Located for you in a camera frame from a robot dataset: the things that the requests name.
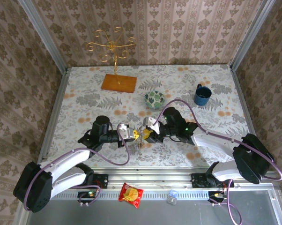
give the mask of metal frame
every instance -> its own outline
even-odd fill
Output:
[[[107,189],[102,190],[101,200],[115,200],[115,196],[119,195],[123,183],[127,182],[130,185],[144,189],[145,193],[148,194],[164,194],[166,195],[169,190],[174,189],[178,191],[183,197],[180,200],[193,200],[190,195],[198,191],[221,191],[221,188],[192,188],[190,182],[191,173],[204,173],[206,169],[203,168],[192,168],[192,167],[181,167],[171,169],[160,169],[160,168],[96,168],[96,173],[107,173],[109,174],[109,185]],[[268,172],[267,176],[274,177],[275,172]],[[282,193],[279,189],[279,182],[263,180],[259,185],[254,185],[248,181],[234,180],[235,188],[230,191],[268,191],[269,198],[274,209],[276,219],[279,224],[282,224]],[[89,191],[88,189],[69,189],[64,193],[61,193],[54,200],[66,200],[76,201],[77,194],[81,191]],[[162,198],[148,197],[148,200],[164,200]]]
[[[240,65],[242,59],[244,58],[256,35],[258,34],[274,3],[275,0],[263,0],[263,2],[261,3],[257,14],[252,21],[252,24],[250,25],[236,55],[234,56],[232,63],[230,64],[234,71],[236,71],[238,66]]]
[[[70,76],[71,68],[69,68],[64,75],[62,76],[60,87],[56,96],[55,103],[52,108],[52,114],[48,122],[47,130],[43,139],[43,143],[41,146],[41,150],[38,157],[38,163],[41,163],[42,160],[47,155],[49,149],[51,148],[53,135],[56,129],[56,125],[58,123],[59,113],[62,106],[64,94],[66,91],[66,87],[68,85],[68,80]]]
[[[54,41],[51,38],[51,35],[49,34],[48,30],[46,29],[32,1],[31,0],[19,0],[19,3],[23,7],[25,13],[28,15],[28,18],[32,22],[34,28],[36,29],[38,35],[40,36],[41,40],[43,41],[48,52],[52,56],[52,59],[55,61],[60,72],[64,74],[67,70],[67,64],[64,62],[62,55],[60,54],[59,50],[57,49]]]
[[[78,200],[79,191],[67,190],[56,196],[51,200]],[[169,190],[163,191],[143,191],[142,201],[143,200],[167,200],[169,196]],[[97,200],[118,200],[119,191],[115,190],[102,190]],[[178,200],[208,200],[208,191],[207,190],[187,190],[187,191],[178,191]]]
[[[237,77],[237,74],[234,68],[231,69],[231,74],[232,74],[232,77],[233,77],[233,80],[236,86],[236,90],[237,90],[237,93],[240,99],[240,103],[241,103],[243,112],[244,112],[244,116],[245,116],[245,120],[248,126],[249,133],[256,135],[254,127],[253,127],[252,119],[250,117],[250,114],[247,108],[247,104],[246,104],[246,101],[245,101],[245,98],[244,98],[244,95],[241,89],[241,85],[240,85],[240,82],[238,80],[238,77]]]

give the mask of snack bag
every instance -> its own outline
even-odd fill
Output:
[[[142,194],[143,194],[143,190],[136,189],[124,183],[122,186],[118,201],[127,201],[134,207],[139,208]]]

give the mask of floral tablecloth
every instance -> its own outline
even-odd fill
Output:
[[[73,67],[59,113],[49,157],[55,157],[71,149],[83,147],[77,140],[92,128],[92,122],[99,115],[106,115],[116,127],[128,123],[139,128],[146,116],[156,118],[161,109],[149,109],[144,95],[150,90],[162,92],[166,103],[175,98],[187,101],[198,121],[205,127],[231,135],[248,133],[240,100],[228,65],[185,65],[185,66],[125,66],[119,67],[119,75],[136,76],[135,92],[121,93],[101,90],[105,74],[113,73],[113,67]],[[212,90],[212,96],[205,106],[193,102],[197,84]],[[183,103],[172,103],[183,118],[194,121]],[[138,154],[134,142],[129,143],[131,160],[127,166],[208,166],[215,161],[230,158],[206,147],[172,142],[145,144]],[[116,163],[127,159],[124,148],[117,144],[104,144],[101,154]],[[85,163],[92,167],[113,166],[98,156]]]

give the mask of blue mug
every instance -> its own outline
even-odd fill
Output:
[[[197,89],[194,95],[194,102],[199,105],[205,105],[212,95],[212,91],[207,87],[202,87],[201,84],[197,85]]]

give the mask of green patterned bowl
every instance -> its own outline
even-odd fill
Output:
[[[144,102],[150,108],[159,108],[164,104],[165,97],[161,92],[153,90],[146,93]]]

